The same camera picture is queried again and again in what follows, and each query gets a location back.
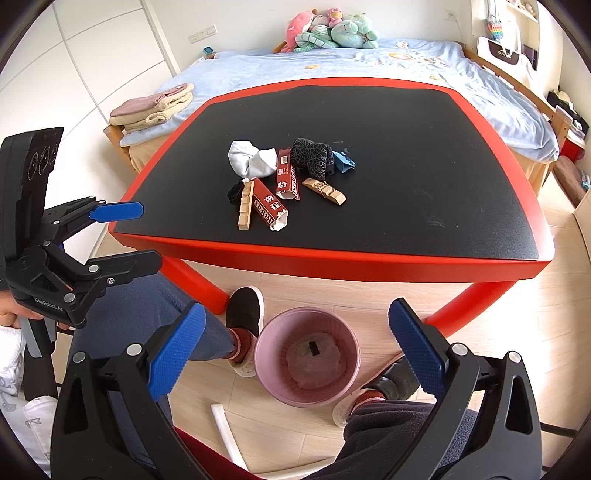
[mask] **person's hand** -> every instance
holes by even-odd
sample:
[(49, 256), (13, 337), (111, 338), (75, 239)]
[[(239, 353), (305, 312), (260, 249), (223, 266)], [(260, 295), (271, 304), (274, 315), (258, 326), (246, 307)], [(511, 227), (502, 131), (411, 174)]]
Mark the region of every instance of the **person's hand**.
[(19, 305), (9, 291), (0, 291), (0, 325), (3, 327), (20, 328), (21, 326), (17, 319), (18, 315), (31, 320), (43, 319), (43, 315), (39, 315)]

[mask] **electrical outlet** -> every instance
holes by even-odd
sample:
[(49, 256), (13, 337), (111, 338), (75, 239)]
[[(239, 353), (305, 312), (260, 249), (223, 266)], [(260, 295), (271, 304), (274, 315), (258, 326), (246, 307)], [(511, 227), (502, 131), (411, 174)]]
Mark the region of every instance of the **electrical outlet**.
[(204, 28), (203, 30), (198, 31), (197, 33), (194, 33), (193, 35), (191, 35), (189, 37), (189, 42), (197, 43), (198, 41), (201, 41), (204, 38), (211, 37), (212, 35), (215, 35), (216, 33), (217, 33), (216, 26), (211, 25), (211, 26)]

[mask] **wooden toy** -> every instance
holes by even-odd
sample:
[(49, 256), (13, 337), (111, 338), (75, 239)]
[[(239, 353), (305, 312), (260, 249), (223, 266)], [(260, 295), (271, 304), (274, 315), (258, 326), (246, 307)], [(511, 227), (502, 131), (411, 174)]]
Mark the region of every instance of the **wooden toy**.
[(335, 202), (337, 205), (343, 205), (347, 199), (345, 195), (328, 185), (325, 181), (305, 179), (302, 183), (310, 190), (314, 190), (317, 194), (322, 195), (331, 202)]
[(252, 192), (254, 191), (254, 181), (246, 181), (242, 189), (242, 198), (240, 200), (240, 214), (238, 215), (238, 228), (248, 230), (251, 227), (252, 211)]

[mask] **person's leg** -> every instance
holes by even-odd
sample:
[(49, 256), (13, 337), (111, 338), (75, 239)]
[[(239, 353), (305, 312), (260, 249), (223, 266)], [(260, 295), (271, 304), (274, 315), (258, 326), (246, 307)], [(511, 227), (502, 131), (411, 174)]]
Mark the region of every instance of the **person's leg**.
[[(385, 476), (412, 443), (433, 408), (432, 404), (406, 401), (418, 387), (409, 371), (407, 366), (399, 368), (394, 364), (337, 404), (333, 419), (345, 427), (345, 445), (332, 465), (307, 479), (353, 480)], [(476, 412), (468, 410), (442, 466), (459, 458), (475, 421)]]
[[(238, 374), (254, 375), (252, 338), (258, 336), (259, 325), (253, 326), (249, 319), (262, 319), (263, 311), (260, 292), (253, 293), (251, 290), (238, 290), (233, 296), (234, 301), (228, 305), (228, 312), (233, 312), (229, 325), (232, 329), (226, 328), (206, 310), (205, 330), (190, 360), (227, 358)], [(253, 297), (256, 298), (256, 304), (252, 301)], [(173, 323), (190, 301), (187, 294), (160, 274), (111, 287), (105, 297), (98, 299), (90, 308), (87, 325), (74, 334), (69, 359), (80, 350), (92, 358), (105, 358), (119, 355), (130, 343), (146, 343), (156, 329)], [(246, 318), (241, 316), (241, 311), (246, 313)], [(111, 393), (109, 398), (129, 451), (142, 463), (152, 466), (121, 394)], [(168, 398), (161, 397), (158, 404), (172, 423)]]

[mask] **table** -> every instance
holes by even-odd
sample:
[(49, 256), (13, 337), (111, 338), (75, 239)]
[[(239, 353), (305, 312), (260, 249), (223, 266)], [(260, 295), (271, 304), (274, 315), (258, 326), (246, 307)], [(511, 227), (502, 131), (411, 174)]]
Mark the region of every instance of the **table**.
[[(302, 187), (300, 202), (284, 202), (286, 228), (271, 232), (253, 212), (251, 229), (239, 231), (226, 197), (239, 180), (230, 143), (279, 149), (298, 137), (347, 149), (357, 168), (328, 178), (347, 201)], [(405, 80), (294, 80), (211, 99), (123, 200), (145, 213), (111, 233), (163, 254), (163, 273), (214, 313), (227, 294), (180, 259), (312, 278), (473, 283), (426, 320), (449, 336), (554, 255), (535, 194), (488, 122), (457, 92)]]

